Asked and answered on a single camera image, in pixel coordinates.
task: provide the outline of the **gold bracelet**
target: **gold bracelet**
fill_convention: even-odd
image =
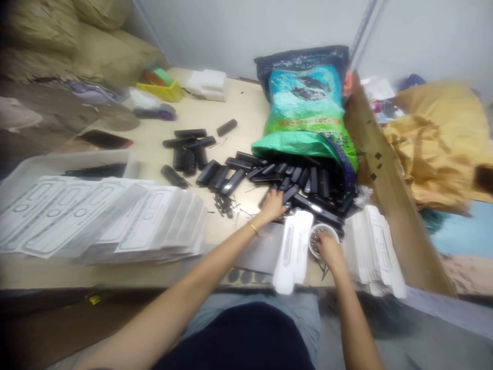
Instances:
[[[253,224],[251,224],[251,223],[248,223],[248,224],[252,227],[253,231],[255,231],[255,234],[257,234],[257,236],[258,236],[257,228],[255,226],[253,226]]]

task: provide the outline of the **table surface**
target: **table surface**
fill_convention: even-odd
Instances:
[[[169,74],[185,86],[192,71],[183,68],[172,68]],[[166,122],[154,119],[143,119],[136,129],[126,132],[112,131],[98,121],[90,127],[97,128],[116,135],[131,139],[134,144],[130,147],[141,162],[139,178],[155,180],[157,184],[168,185],[160,174],[165,164],[172,165],[173,150],[165,149],[162,141],[173,138],[174,130],[205,128],[209,135],[214,135],[218,145],[207,149],[207,158],[219,163],[232,156],[237,151],[250,153],[252,142],[262,137],[263,127],[270,111],[269,104],[259,84],[227,79],[226,102],[198,100],[185,94],[179,103],[170,103],[177,112],[177,119]],[[238,121],[238,127],[219,138],[216,128],[230,119]],[[189,178],[195,184],[196,177]],[[267,190],[267,186],[253,189],[249,181],[243,181],[234,192],[236,201],[243,211],[238,213],[238,219],[221,217],[214,206],[213,194],[207,188],[190,187],[189,190],[199,195],[210,211],[207,215],[206,242],[218,244],[243,226],[248,220],[248,214],[256,214],[258,203]],[[111,288],[140,288],[168,287],[174,284],[191,267],[195,260],[156,265],[152,262],[78,266],[66,260],[41,260],[22,254],[6,254],[2,256],[1,287],[3,289],[44,289],[44,288],[80,288],[104,286]],[[270,276],[234,271],[221,283],[222,285],[258,287],[265,286],[271,281]],[[312,255],[308,259],[305,286],[333,287],[334,280],[330,273],[323,277],[323,272]]]

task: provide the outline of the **yellow container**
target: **yellow container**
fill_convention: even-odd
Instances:
[[[173,81],[170,87],[148,85],[143,83],[137,83],[137,87],[147,91],[148,93],[156,95],[158,98],[165,101],[179,102],[181,98],[183,98],[183,90],[176,80]]]

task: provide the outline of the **black phone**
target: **black phone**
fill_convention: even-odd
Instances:
[[[85,141],[103,149],[125,149],[134,142],[121,136],[106,133],[100,130],[91,130],[80,136]]]

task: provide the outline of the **white wall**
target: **white wall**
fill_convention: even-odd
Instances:
[[[492,0],[389,0],[358,65],[362,77],[465,80],[493,102]]]
[[[172,65],[256,79],[253,59],[351,46],[368,0],[138,0]]]

